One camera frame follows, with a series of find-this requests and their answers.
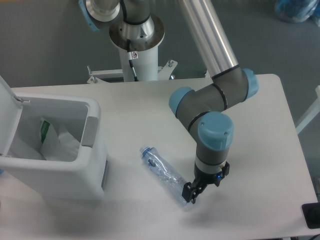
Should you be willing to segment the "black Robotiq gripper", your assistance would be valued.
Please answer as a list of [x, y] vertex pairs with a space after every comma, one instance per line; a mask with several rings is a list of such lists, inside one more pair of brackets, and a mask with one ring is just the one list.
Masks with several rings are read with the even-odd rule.
[[196, 203], [196, 199], [208, 185], [220, 186], [221, 181], [229, 174], [230, 164], [228, 162], [222, 167], [221, 171], [213, 174], [201, 171], [196, 165], [194, 166], [193, 182], [187, 182], [182, 189], [182, 197], [187, 203]]

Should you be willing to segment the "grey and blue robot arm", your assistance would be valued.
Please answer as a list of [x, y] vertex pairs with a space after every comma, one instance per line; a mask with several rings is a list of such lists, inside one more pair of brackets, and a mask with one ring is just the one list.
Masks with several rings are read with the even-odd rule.
[[[224, 111], [259, 90], [257, 76], [241, 68], [209, 0], [179, 2], [191, 35], [212, 83], [200, 90], [180, 87], [169, 107], [196, 143], [194, 180], [187, 182], [153, 147], [142, 147], [142, 160], [182, 203], [195, 203], [208, 185], [219, 186], [230, 170], [227, 155], [234, 125]], [[109, 26], [109, 36], [120, 54], [125, 82], [160, 79], [158, 46], [165, 29], [147, 0], [81, 0], [79, 6], [93, 31]]]

